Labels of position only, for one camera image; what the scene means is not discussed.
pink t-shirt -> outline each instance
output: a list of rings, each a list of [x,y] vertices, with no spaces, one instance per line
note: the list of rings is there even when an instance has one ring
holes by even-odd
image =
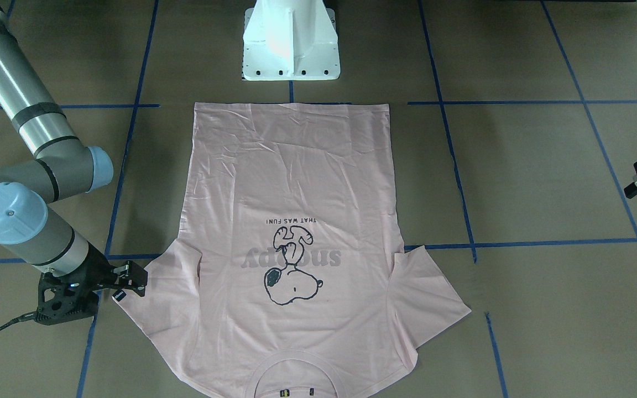
[[[191,387],[364,398],[470,313],[404,254],[387,105],[197,103],[192,143],[179,236],[119,302]]]

